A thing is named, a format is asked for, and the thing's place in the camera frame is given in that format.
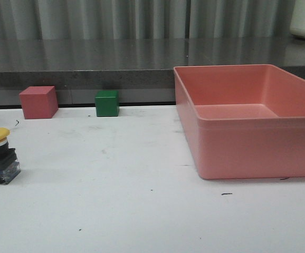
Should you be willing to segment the pink cube at back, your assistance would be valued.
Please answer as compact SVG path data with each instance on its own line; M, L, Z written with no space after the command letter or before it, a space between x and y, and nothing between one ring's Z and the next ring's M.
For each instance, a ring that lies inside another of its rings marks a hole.
M55 86L29 86L19 98L24 119L50 119L58 111Z

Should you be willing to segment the grey stone counter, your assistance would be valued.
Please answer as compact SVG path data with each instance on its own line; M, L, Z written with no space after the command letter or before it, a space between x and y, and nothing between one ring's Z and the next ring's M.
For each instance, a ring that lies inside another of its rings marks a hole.
M0 40L0 90L168 88L176 66L272 64L305 79L294 37Z

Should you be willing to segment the green cube right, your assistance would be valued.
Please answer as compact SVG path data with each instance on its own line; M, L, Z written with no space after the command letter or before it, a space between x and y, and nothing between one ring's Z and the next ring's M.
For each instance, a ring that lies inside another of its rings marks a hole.
M119 92L100 90L95 96L97 117L113 117L119 115Z

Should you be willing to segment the pink plastic bin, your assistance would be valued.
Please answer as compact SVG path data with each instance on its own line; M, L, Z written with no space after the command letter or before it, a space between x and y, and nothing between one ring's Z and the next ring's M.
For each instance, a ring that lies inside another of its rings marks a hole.
M305 80L270 64L174 68L203 179L305 177Z

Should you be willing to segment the grey-white curtain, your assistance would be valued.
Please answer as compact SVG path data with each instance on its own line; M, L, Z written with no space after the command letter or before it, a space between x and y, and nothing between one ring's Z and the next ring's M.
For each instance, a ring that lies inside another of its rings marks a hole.
M273 37L294 1L0 1L0 40Z

